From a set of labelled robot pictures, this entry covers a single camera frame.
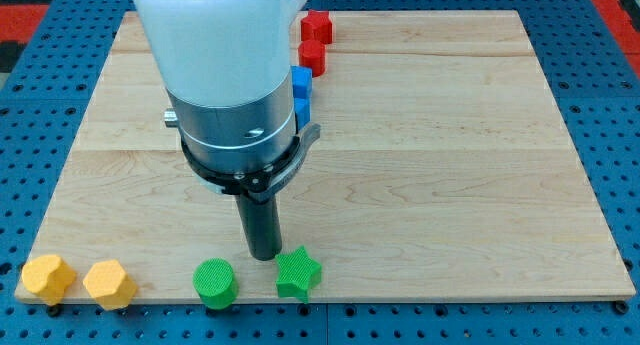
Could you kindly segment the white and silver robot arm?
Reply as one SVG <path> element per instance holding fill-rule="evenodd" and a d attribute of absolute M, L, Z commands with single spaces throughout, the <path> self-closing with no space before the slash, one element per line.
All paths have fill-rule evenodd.
<path fill-rule="evenodd" d="M 307 0 L 134 0 L 189 154 L 262 169 L 296 133 L 290 26 Z"/>

